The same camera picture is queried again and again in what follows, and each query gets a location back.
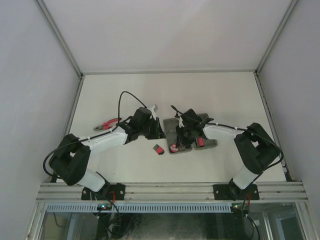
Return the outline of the short red black screwdriver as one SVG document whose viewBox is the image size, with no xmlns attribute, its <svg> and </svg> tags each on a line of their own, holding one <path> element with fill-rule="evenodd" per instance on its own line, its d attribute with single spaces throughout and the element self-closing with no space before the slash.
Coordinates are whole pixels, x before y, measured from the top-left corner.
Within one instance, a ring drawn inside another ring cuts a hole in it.
<svg viewBox="0 0 320 240">
<path fill-rule="evenodd" d="M 205 146 L 205 144 L 204 144 L 204 139 L 203 139 L 203 138 L 201 138 L 201 137 L 198 137 L 198 138 L 197 138 L 197 146 L 198 146 L 199 148 L 202 148 L 202 147 Z"/>
</svg>

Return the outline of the grey plastic tool case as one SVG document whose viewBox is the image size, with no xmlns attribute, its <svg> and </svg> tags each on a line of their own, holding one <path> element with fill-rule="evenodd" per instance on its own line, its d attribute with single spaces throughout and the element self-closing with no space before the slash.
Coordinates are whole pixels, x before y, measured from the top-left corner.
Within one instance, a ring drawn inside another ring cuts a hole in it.
<svg viewBox="0 0 320 240">
<path fill-rule="evenodd" d="M 172 155 L 187 153 L 192 150 L 206 150 L 218 146 L 216 139 L 207 139 L 199 128 L 187 125 L 188 121 L 168 118 L 163 121 L 168 151 Z"/>
</svg>

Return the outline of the black tape roll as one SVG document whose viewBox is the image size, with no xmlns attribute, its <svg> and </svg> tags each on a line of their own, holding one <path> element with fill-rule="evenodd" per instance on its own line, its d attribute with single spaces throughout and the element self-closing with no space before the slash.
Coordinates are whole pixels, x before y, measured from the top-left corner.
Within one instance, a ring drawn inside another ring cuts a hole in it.
<svg viewBox="0 0 320 240">
<path fill-rule="evenodd" d="M 169 150 L 171 153 L 176 153 L 179 151 L 179 149 L 177 148 L 176 144 L 173 143 L 172 145 L 170 145 Z"/>
</svg>

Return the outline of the red hex key set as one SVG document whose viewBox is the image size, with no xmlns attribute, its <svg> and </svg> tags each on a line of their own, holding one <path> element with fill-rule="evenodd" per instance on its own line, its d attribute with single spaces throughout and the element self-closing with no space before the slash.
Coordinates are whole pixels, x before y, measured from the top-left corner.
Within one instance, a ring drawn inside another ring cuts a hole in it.
<svg viewBox="0 0 320 240">
<path fill-rule="evenodd" d="M 165 150 L 159 146 L 158 144 L 154 145 L 152 148 L 158 155 L 163 155 L 165 153 Z"/>
</svg>

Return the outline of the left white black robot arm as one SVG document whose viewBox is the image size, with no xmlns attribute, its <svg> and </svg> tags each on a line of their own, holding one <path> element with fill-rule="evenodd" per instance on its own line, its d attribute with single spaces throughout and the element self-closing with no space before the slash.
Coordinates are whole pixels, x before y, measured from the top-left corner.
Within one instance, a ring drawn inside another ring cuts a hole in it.
<svg viewBox="0 0 320 240">
<path fill-rule="evenodd" d="M 157 110 L 157 105 L 140 107 L 133 116 L 109 130 L 83 139 L 68 134 L 46 157 L 45 162 L 68 186 L 83 186 L 90 189 L 98 200 L 104 200 L 109 196 L 110 183 L 88 167 L 91 158 L 107 149 L 129 144 L 140 136 L 148 140 L 164 139 L 166 136 L 156 117 Z"/>
</svg>

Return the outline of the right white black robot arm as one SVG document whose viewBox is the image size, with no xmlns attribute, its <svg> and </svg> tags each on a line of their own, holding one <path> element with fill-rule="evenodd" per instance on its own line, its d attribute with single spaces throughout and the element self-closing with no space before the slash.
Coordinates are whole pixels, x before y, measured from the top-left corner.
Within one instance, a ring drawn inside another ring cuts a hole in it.
<svg viewBox="0 0 320 240">
<path fill-rule="evenodd" d="M 202 119 L 193 109 L 181 112 L 173 105 L 179 118 L 176 127 L 176 148 L 186 147 L 199 139 L 222 141 L 233 139 L 242 160 L 242 168 L 228 183 L 228 196 L 240 200 L 247 195 L 251 185 L 268 169 L 284 159 L 282 149 L 271 139 L 259 123 L 246 128 L 229 126 L 207 117 Z"/>
</svg>

